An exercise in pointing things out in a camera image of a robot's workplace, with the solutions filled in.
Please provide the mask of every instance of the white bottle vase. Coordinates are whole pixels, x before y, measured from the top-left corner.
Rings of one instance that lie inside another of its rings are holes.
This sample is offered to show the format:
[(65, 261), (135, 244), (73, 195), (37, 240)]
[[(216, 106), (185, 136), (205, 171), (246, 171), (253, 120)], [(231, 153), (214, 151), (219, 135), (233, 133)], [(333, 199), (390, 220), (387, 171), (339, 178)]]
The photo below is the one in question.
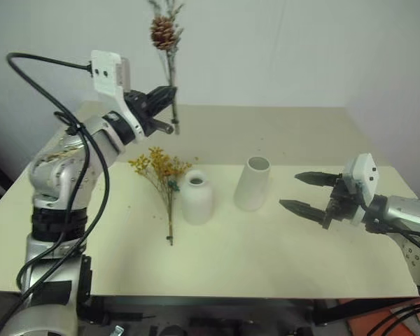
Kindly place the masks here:
[(189, 171), (181, 185), (182, 214), (190, 224), (204, 224), (213, 213), (213, 188), (200, 170)]
[(271, 170), (264, 157), (250, 157), (244, 165), (234, 194), (234, 203), (242, 210), (258, 210), (265, 202), (267, 182)]

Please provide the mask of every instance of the silver robot arm segment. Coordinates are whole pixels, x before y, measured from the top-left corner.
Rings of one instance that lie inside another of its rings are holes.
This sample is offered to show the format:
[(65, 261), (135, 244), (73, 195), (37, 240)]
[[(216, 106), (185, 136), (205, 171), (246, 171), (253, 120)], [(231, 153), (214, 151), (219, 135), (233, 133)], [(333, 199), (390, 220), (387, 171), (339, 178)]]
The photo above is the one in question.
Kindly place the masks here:
[[(176, 94), (175, 87), (158, 87), (148, 94), (129, 89), (129, 64), (118, 54), (92, 52), (94, 88), (109, 107), (102, 118), (86, 120), (83, 126), (100, 149), (110, 167), (125, 146), (139, 142), (160, 130), (171, 134), (173, 128), (154, 119), (168, 107)], [(65, 225), (67, 204), (85, 160), (82, 139), (67, 129), (51, 148), (43, 149), (29, 166), (29, 179), (34, 187), (32, 231), (27, 237), (25, 261), (52, 248), (65, 235), (59, 246), (28, 266), (22, 275), (24, 293), (81, 239), (87, 223), (87, 207), (103, 167), (90, 146), (90, 161), (74, 198), (69, 222)], [(78, 316), (88, 319), (85, 302), (90, 296), (91, 258), (84, 255), (86, 242), (31, 294), (23, 309), (7, 322), (0, 335), (77, 335)]]

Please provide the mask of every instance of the yellow dried flower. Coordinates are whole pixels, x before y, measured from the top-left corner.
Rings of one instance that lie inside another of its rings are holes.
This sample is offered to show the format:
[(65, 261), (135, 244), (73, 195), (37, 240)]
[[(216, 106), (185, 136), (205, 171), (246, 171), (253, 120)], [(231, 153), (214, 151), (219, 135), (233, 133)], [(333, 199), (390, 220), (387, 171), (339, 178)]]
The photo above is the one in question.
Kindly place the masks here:
[(137, 159), (130, 160), (129, 164), (137, 174), (147, 178), (162, 196), (169, 217), (168, 240), (172, 243), (172, 194), (179, 189), (177, 180), (192, 165), (181, 161), (177, 156), (171, 158), (160, 147), (150, 147), (149, 152), (149, 157), (142, 154)]

